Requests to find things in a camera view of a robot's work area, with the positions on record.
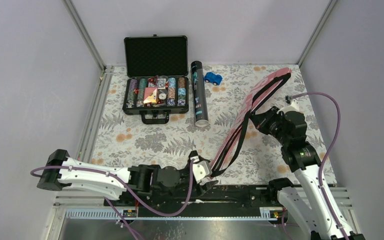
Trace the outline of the pink racket bag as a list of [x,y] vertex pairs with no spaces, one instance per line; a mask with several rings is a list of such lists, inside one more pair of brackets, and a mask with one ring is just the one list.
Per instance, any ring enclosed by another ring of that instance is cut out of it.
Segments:
[[238,158],[247,134],[250,117],[291,78],[288,67],[276,70],[260,80],[246,95],[229,134],[211,162],[211,178],[223,174]]

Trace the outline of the black shuttlecock tube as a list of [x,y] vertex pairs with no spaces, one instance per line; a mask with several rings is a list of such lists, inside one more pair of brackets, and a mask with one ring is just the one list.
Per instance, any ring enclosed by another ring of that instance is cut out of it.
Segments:
[[204,69],[203,64],[200,61],[196,60],[191,63],[191,79],[195,125],[203,128],[210,123],[207,108]]

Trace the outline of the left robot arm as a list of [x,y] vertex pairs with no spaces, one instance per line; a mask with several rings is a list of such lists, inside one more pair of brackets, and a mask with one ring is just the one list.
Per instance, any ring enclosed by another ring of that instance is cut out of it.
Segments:
[[118,200],[128,206],[138,197],[175,196],[186,193],[202,196],[217,180],[208,181],[212,175],[210,162],[193,150],[186,166],[161,167],[157,164],[140,164],[131,167],[109,167],[82,162],[70,157],[67,150],[57,149],[46,165],[31,175],[38,177],[37,188],[48,191],[62,191],[64,188],[100,194],[110,200]]

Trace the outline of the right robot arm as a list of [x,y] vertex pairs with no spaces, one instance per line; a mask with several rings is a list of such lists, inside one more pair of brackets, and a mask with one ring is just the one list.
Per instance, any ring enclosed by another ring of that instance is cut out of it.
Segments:
[[322,161],[306,140],[304,114],[292,106],[272,107],[250,119],[259,132],[273,136],[281,144],[282,158],[307,198],[301,199],[288,178],[279,178],[269,182],[267,201],[273,206],[282,205],[311,240],[363,240],[364,235],[354,232],[341,213],[326,183]]

